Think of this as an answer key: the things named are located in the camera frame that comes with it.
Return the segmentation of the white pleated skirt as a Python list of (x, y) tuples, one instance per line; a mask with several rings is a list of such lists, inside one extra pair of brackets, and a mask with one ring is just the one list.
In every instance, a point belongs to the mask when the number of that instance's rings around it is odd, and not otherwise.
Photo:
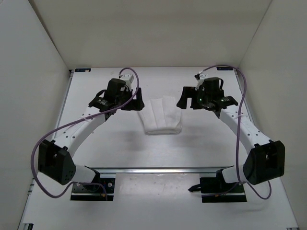
[(146, 135), (177, 135), (182, 130), (181, 109), (174, 96), (150, 99), (137, 114)]

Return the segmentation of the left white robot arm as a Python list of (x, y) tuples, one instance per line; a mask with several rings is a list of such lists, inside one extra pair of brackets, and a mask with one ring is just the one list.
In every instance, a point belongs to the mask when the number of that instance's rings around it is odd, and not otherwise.
[(53, 140), (43, 140), (38, 147), (39, 172), (66, 185), (77, 182), (94, 191), (100, 186), (100, 174), (87, 166), (76, 165), (73, 156), (80, 145), (118, 109), (140, 111), (144, 108), (141, 89), (133, 90), (132, 74), (112, 78), (105, 90), (96, 94), (81, 116), (81, 122), (70, 125)]

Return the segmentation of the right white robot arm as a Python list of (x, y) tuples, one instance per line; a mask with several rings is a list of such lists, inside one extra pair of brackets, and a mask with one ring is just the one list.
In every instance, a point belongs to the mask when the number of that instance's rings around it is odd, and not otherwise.
[(282, 177), (285, 171), (285, 146), (263, 134), (244, 115), (239, 103), (232, 96), (225, 96), (224, 81), (218, 77), (198, 78), (196, 87), (185, 86), (177, 107), (186, 109), (188, 99), (191, 108), (212, 111), (236, 135), (248, 154), (244, 164), (236, 160), (235, 166), (217, 172), (215, 187), (226, 192), (233, 183), (257, 185)]

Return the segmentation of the right blue corner label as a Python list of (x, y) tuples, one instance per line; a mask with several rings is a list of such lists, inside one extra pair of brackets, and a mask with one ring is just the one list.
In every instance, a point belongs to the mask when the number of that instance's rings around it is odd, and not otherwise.
[(216, 67), (218, 71), (232, 71), (232, 67)]

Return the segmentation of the blue corner label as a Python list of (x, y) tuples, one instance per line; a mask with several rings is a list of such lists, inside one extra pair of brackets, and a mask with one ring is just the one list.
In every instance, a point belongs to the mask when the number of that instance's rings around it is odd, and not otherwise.
[(232, 67), (216, 67), (218, 71), (232, 71)]
[(76, 68), (74, 72), (90, 72), (91, 68)]

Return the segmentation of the left blue corner label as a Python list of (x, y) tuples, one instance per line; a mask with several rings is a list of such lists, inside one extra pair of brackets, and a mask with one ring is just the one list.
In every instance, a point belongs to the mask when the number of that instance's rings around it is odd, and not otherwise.
[(90, 72), (91, 68), (76, 68), (74, 72)]

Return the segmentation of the aluminium front rail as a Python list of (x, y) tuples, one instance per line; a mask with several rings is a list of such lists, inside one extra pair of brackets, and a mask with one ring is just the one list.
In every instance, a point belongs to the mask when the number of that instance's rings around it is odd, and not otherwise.
[(220, 168), (181, 167), (181, 168), (96, 168), (102, 174), (132, 173), (132, 174), (169, 174), (169, 173), (215, 173)]

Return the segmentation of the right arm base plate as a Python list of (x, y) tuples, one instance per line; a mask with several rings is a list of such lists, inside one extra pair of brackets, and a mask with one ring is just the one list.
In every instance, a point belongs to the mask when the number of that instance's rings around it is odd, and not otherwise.
[(202, 203), (245, 203), (247, 202), (243, 185), (238, 182), (226, 183), (222, 170), (215, 176), (201, 176), (200, 182), (188, 189), (189, 192), (201, 192)]

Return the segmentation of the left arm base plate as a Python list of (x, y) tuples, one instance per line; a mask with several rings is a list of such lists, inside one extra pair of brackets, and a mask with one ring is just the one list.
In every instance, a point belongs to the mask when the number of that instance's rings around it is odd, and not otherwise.
[(100, 178), (100, 184), (102, 184), (106, 190), (98, 185), (73, 185), (71, 190), (71, 201), (113, 201), (115, 191), (115, 177), (102, 177)]

